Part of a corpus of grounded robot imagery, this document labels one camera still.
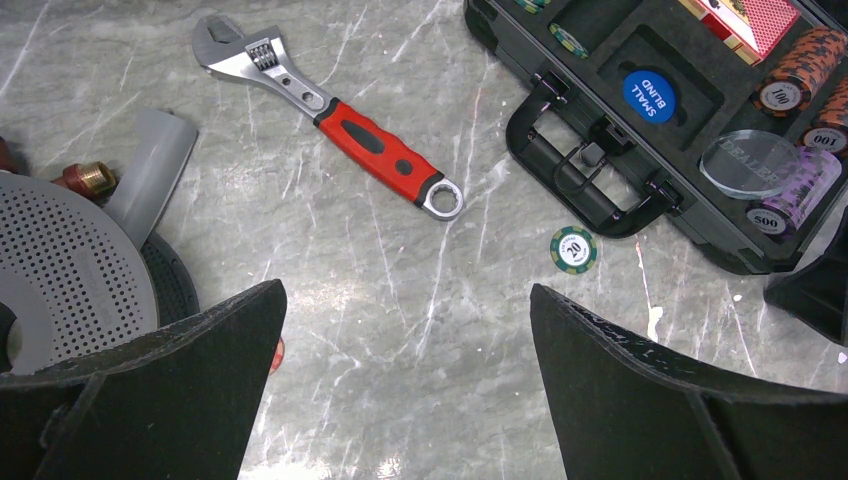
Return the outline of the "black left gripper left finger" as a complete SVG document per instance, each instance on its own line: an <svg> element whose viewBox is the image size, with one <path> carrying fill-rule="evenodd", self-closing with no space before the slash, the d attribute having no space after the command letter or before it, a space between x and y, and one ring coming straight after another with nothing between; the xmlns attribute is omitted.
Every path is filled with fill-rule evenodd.
<svg viewBox="0 0 848 480"><path fill-rule="evenodd" d="M103 352L1 378L5 479L234 479L287 310L280 280Z"/></svg>

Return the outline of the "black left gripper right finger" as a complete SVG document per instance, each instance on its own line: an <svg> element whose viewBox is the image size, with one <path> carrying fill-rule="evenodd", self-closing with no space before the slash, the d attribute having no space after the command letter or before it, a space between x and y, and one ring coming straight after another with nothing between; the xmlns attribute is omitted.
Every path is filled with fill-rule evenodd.
<svg viewBox="0 0 848 480"><path fill-rule="evenodd" d="M571 479L843 479L847 398L671 350L550 287L530 319Z"/></svg>

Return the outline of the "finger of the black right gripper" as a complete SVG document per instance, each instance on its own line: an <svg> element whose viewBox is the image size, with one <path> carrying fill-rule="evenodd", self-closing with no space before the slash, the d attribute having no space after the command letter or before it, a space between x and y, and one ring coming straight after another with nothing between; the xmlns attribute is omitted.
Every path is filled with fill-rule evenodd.
<svg viewBox="0 0 848 480"><path fill-rule="evenodd" d="M767 304L791 314L829 341L847 345L847 226L824 253L765 289Z"/></svg>

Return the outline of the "purple chip stack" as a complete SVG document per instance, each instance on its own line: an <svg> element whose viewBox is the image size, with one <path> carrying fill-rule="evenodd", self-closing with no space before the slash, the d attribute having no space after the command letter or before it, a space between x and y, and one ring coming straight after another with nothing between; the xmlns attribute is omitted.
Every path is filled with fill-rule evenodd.
<svg viewBox="0 0 848 480"><path fill-rule="evenodd" d="M747 219L769 238L786 241L810 217L842 173L842 163L832 153L801 146L800 166L780 194L752 202Z"/></svg>

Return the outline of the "clear dealer button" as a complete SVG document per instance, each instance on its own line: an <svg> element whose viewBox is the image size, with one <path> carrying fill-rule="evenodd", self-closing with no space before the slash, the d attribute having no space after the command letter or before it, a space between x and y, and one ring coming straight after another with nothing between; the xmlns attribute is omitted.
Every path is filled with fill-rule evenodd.
<svg viewBox="0 0 848 480"><path fill-rule="evenodd" d="M702 153L701 174L724 195L759 200L786 190L800 168L799 150L784 137L762 130L736 130L717 137Z"/></svg>

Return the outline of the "orange chip stack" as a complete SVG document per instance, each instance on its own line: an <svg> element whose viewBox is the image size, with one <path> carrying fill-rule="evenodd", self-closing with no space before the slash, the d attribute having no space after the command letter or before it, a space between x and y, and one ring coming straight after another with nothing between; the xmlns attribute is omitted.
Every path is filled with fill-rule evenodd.
<svg viewBox="0 0 848 480"><path fill-rule="evenodd" d="M844 77L799 137L798 146L830 152L847 158L847 77Z"/></svg>
<svg viewBox="0 0 848 480"><path fill-rule="evenodd" d="M846 52L846 33L824 26L809 29L758 84L752 104L778 118L805 110Z"/></svg>

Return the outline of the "green poker chip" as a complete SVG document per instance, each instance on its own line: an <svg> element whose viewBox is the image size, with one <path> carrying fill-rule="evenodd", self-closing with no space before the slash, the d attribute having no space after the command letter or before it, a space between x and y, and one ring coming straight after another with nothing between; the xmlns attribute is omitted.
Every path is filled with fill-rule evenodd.
<svg viewBox="0 0 848 480"><path fill-rule="evenodd" d="M590 232L578 226L557 230L551 238L549 252L553 263L571 275L586 273L598 258L597 246Z"/></svg>

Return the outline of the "black poker case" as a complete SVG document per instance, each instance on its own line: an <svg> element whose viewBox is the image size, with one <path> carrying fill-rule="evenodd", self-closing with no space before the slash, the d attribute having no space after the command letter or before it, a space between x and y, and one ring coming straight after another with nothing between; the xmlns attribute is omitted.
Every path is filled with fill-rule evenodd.
<svg viewBox="0 0 848 480"><path fill-rule="evenodd" d="M667 215L728 272L789 272L847 189L840 175L780 242L747 219L744 200L701 174L698 161L720 135L754 129L795 141L814 112L775 118L758 110L751 96L776 59L746 64L677 1L553 1L538 13L515 1L468 1L464 16L529 88L506 127L509 152L595 234L626 238ZM553 22L590 56L566 50L548 30ZM670 121L649 123L623 98L623 80L637 70L674 88Z"/></svg>

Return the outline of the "blue small blind button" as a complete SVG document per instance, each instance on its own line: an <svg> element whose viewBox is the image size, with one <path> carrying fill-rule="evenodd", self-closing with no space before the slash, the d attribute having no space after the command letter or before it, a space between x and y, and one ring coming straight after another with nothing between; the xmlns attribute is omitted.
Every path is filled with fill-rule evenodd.
<svg viewBox="0 0 848 480"><path fill-rule="evenodd" d="M677 107L677 95L670 82L651 70L637 70L623 80L622 96L644 120L662 124L671 120Z"/></svg>

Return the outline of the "red playing card deck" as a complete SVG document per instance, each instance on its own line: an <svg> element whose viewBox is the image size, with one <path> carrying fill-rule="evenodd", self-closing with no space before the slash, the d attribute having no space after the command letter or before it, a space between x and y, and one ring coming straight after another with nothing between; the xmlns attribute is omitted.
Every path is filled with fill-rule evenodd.
<svg viewBox="0 0 848 480"><path fill-rule="evenodd" d="M690 14L745 63L762 63L800 18L783 0L679 0Z"/></svg>

